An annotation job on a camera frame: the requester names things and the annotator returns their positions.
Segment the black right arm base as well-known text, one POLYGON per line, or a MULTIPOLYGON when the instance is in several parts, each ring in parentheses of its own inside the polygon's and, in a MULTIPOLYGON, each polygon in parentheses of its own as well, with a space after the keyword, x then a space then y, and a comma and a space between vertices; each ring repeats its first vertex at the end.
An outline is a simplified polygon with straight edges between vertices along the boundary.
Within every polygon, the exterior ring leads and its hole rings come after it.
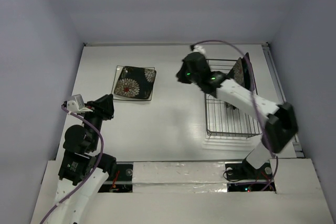
POLYGON ((253 168, 247 162, 226 162, 223 177, 229 182, 242 180, 270 179, 272 169, 270 163, 264 163, 260 168, 253 168))

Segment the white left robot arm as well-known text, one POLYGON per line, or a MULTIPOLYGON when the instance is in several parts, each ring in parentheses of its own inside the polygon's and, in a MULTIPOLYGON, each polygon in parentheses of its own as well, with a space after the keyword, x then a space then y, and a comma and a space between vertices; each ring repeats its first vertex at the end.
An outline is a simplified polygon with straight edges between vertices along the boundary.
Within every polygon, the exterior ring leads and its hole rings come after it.
POLYGON ((81 121, 65 131, 54 205, 44 223, 82 223, 102 184, 116 174, 116 158, 105 154, 103 121, 113 119, 113 95, 84 102, 73 95, 62 110, 81 121))

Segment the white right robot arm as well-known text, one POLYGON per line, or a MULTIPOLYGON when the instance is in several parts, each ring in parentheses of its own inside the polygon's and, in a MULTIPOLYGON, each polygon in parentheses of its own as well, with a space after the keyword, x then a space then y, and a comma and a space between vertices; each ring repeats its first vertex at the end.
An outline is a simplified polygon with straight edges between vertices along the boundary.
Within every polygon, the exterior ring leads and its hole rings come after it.
POLYGON ((254 93, 255 82, 249 56, 245 54, 241 60, 246 67, 243 76, 250 79, 249 89, 223 72, 211 71, 206 57, 200 52, 192 52, 182 60, 176 77, 178 82, 194 83, 204 93, 231 104, 258 121, 262 130, 261 140, 241 163, 243 174, 253 178, 260 173, 263 164, 281 153, 298 133, 298 123, 290 103, 277 104, 254 93))

